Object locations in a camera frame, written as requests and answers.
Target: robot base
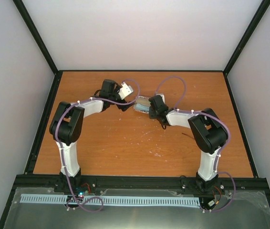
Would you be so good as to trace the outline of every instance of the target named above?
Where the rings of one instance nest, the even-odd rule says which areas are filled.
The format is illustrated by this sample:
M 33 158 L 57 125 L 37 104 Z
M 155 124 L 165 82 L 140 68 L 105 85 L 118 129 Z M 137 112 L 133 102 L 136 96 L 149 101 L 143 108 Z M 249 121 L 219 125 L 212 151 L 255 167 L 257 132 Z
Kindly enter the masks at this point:
M 202 193 L 209 192 L 213 188 L 213 186 L 216 184 L 218 177 L 219 175 L 217 174 L 211 180 L 205 181 L 200 177 L 198 173 L 196 173 L 196 185 L 197 185 L 198 191 Z
M 70 183 L 72 185 L 73 190 L 76 190 L 76 188 L 80 187 L 81 185 L 81 169 L 74 177 L 69 177 Z M 59 174 L 59 180 L 57 182 L 57 186 L 55 187 L 55 192 L 63 192 L 63 193 L 70 193 L 67 178 L 66 175 L 64 175 L 62 172 Z

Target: black metal frame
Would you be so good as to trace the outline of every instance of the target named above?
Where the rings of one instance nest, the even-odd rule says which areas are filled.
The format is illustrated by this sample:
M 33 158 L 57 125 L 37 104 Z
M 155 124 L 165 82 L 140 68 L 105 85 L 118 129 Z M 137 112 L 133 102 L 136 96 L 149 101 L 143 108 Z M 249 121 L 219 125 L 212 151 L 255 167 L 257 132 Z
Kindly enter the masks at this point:
M 184 184 L 193 183 L 194 177 L 117 177 L 117 176 L 81 176 L 82 182 L 86 182 L 92 188 L 92 192 L 100 194 L 106 189 L 149 189 L 170 190 L 184 195 L 193 195 L 199 198 L 211 198 L 212 194 L 194 192 L 192 189 L 183 188 Z M 59 185 L 59 175 L 17 175 L 8 198 L 6 207 L 0 219 L 0 229 L 4 227 L 5 220 L 18 187 L 52 187 L 56 189 Z M 235 178 L 236 189 L 246 191 L 263 191 L 270 207 L 270 189 L 265 178 Z M 225 190 L 232 190 L 233 185 L 230 178 L 219 178 L 219 182 Z
M 25 168 L 25 172 L 23 175 L 17 175 L 11 189 L 11 193 L 9 195 L 6 207 L 0 219 L 0 229 L 4 227 L 5 220 L 7 218 L 15 190 L 18 187 L 53 187 L 57 189 L 59 186 L 59 175 L 34 175 L 33 170 L 34 166 L 38 157 L 38 153 L 40 151 L 42 139 L 44 133 L 46 131 L 46 126 L 49 120 L 49 116 L 52 110 L 53 102 L 56 97 L 56 93 L 60 84 L 60 80 L 62 77 L 62 73 L 64 71 L 73 71 L 73 70 L 61 70 L 55 66 L 41 36 L 39 35 L 28 11 L 26 10 L 22 0 L 13 0 L 17 9 L 19 10 L 21 16 L 23 17 L 25 23 L 27 24 L 32 36 L 34 37 L 35 41 L 37 42 L 42 54 L 44 55 L 49 67 L 51 68 L 54 74 L 54 80 L 51 86 L 51 90 L 49 96 L 46 101 L 46 105 L 42 114 L 42 118 L 38 127 L 38 131 L 36 137 L 34 139 L 34 143 L 28 158 L 28 162 Z M 94 72 L 101 72 L 101 71 L 108 71 L 108 72 L 222 72 L 225 78 L 225 82 L 228 88 L 228 92 L 231 98 L 231 102 L 235 111 L 235 115 L 238 121 L 238 125 L 241 131 L 241 135 L 243 138 L 243 142 L 248 154 L 249 163 L 252 169 L 252 173 L 254 178 L 235 178 L 237 190 L 259 190 L 264 191 L 270 206 L 270 189 L 269 185 L 265 178 L 259 178 L 252 154 L 250 152 L 250 148 L 246 139 L 246 135 L 242 126 L 242 122 L 238 113 L 238 109 L 229 85 L 228 81 L 228 73 L 232 69 L 234 63 L 236 62 L 237 58 L 241 54 L 244 46 L 246 45 L 247 41 L 250 39 L 252 33 L 254 32 L 255 28 L 257 27 L 258 23 L 260 22 L 262 16 L 266 12 L 267 8 L 270 5 L 270 0 L 263 0 L 261 5 L 257 9 L 253 19 L 251 20 L 248 28 L 246 29 L 242 39 L 240 40 L 238 46 L 236 47 L 232 57 L 230 58 L 227 66 L 225 67 L 224 71 L 180 71 L 180 70 L 84 70 L 84 71 L 94 71 Z M 93 192 L 96 194 L 100 193 L 101 190 L 105 190 L 107 188 L 123 188 L 123 189 L 165 189 L 165 190 L 173 190 L 178 193 L 183 194 L 191 194 L 196 197 L 212 197 L 210 194 L 201 194 L 199 192 L 194 192 L 188 188 L 183 188 L 183 184 L 190 184 L 193 183 L 194 177 L 104 177 L 104 176 L 81 176 L 82 180 L 85 180 L 93 187 Z M 230 190 L 232 189 L 232 183 L 229 178 L 219 178 L 218 182 L 224 185 L 225 189 Z

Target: robotic arm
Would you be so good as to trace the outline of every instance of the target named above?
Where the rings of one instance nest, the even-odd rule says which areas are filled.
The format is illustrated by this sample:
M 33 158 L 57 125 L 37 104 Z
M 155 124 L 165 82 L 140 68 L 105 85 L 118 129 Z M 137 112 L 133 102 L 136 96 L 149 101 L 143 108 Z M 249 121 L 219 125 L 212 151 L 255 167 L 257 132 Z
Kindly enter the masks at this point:
M 101 89 L 95 92 L 94 97 L 74 106 L 67 113 L 65 118 L 69 119 L 69 122 L 63 120 L 58 129 L 58 138 L 62 143 L 64 161 L 68 171 L 68 174 L 65 174 L 64 167 L 62 167 L 60 172 L 61 176 L 69 176 L 71 180 L 75 181 L 74 183 L 77 183 L 77 178 L 81 176 L 81 169 L 77 160 L 77 140 L 79 139 L 81 134 L 83 119 L 94 113 L 105 111 L 107 108 L 110 107 L 110 105 L 112 105 L 112 103 L 109 101 L 118 102 L 121 104 L 126 103 L 125 97 L 127 97 L 131 93 L 133 93 L 132 87 L 127 85 L 125 82 L 123 82 L 122 85 L 119 86 L 115 81 L 104 80 Z M 106 99 L 109 101 L 98 100 L 98 98 Z M 63 113 L 71 105 L 72 104 L 67 102 L 59 103 L 59 106 L 56 110 L 49 129 L 50 133 L 53 135 L 54 140 L 56 140 L 55 131 L 57 128 L 57 124 Z M 117 105 L 117 107 L 122 111 L 126 111 L 132 105 L 133 104 Z M 56 144 L 59 150 L 61 150 L 60 143 L 56 141 Z
M 201 192 L 210 189 L 218 178 L 218 152 L 225 144 L 228 133 L 223 126 L 203 113 L 218 118 L 210 108 L 202 114 L 180 112 L 178 109 L 169 109 L 161 96 L 156 95 L 149 99 L 151 104 L 149 116 L 157 119 L 162 127 L 179 125 L 192 130 L 197 146 L 201 149 L 201 162 L 196 174 L 196 185 Z
M 131 86 L 123 83 L 119 86 L 115 81 L 104 80 L 102 88 L 95 93 L 95 98 L 103 98 L 114 102 L 126 103 L 125 97 L 133 92 Z M 190 128 L 194 135 L 198 147 L 201 149 L 201 162 L 196 174 L 196 185 L 199 191 L 208 191 L 218 178 L 218 152 L 225 144 L 228 134 L 221 124 L 202 114 L 184 113 L 179 110 L 169 109 L 164 103 L 162 96 L 156 95 L 149 99 L 151 104 L 149 116 L 157 119 L 162 127 L 179 125 Z M 110 105 L 109 101 L 94 100 L 91 98 L 79 105 L 74 106 L 63 120 L 58 129 L 58 138 L 63 145 L 63 156 L 66 163 L 68 174 L 62 167 L 60 176 L 69 176 L 74 186 L 79 185 L 81 169 L 77 160 L 76 144 L 80 137 L 83 118 L 94 113 L 105 111 Z M 122 111 L 126 111 L 129 105 L 117 105 Z M 57 124 L 63 113 L 71 106 L 67 102 L 59 103 L 57 111 L 50 125 L 50 133 L 55 140 Z M 212 109 L 207 108 L 202 111 L 215 118 L 218 118 Z

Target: gray wall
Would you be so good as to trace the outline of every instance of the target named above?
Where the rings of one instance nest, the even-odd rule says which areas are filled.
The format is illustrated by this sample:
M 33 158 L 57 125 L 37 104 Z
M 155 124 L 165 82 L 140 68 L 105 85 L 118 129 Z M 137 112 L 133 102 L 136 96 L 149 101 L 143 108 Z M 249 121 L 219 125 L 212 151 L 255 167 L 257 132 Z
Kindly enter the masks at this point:
M 261 0 L 24 0 L 59 69 L 222 70 Z
M 53 74 L 12 0 L 0 0 L 0 217 L 23 173 Z
M 259 175 L 270 185 L 270 7 L 228 78 Z

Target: wooden tabletop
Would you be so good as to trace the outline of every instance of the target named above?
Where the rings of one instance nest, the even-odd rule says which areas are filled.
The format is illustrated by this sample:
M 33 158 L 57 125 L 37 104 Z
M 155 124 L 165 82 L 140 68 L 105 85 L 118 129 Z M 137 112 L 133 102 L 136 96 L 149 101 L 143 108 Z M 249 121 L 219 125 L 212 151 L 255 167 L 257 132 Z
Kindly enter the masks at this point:
M 159 83 L 168 76 L 182 77 L 187 93 L 178 108 L 212 108 L 229 127 L 231 142 L 222 152 L 219 171 L 234 177 L 253 177 L 238 123 L 222 73 L 158 72 L 64 72 L 54 101 L 48 126 L 34 169 L 35 174 L 58 174 L 61 169 L 58 147 L 49 133 L 49 125 L 59 102 L 84 100 L 101 88 L 104 79 L 120 83 L 134 79 L 141 95 L 153 96 Z M 170 79 L 159 90 L 166 104 L 173 107 L 183 92 L 178 79 Z M 125 176 L 195 176 L 200 163 L 200 149 L 191 130 L 169 126 L 163 130 L 157 120 L 129 108 L 122 112 L 115 105 L 83 121 L 77 143 L 78 162 L 83 175 Z

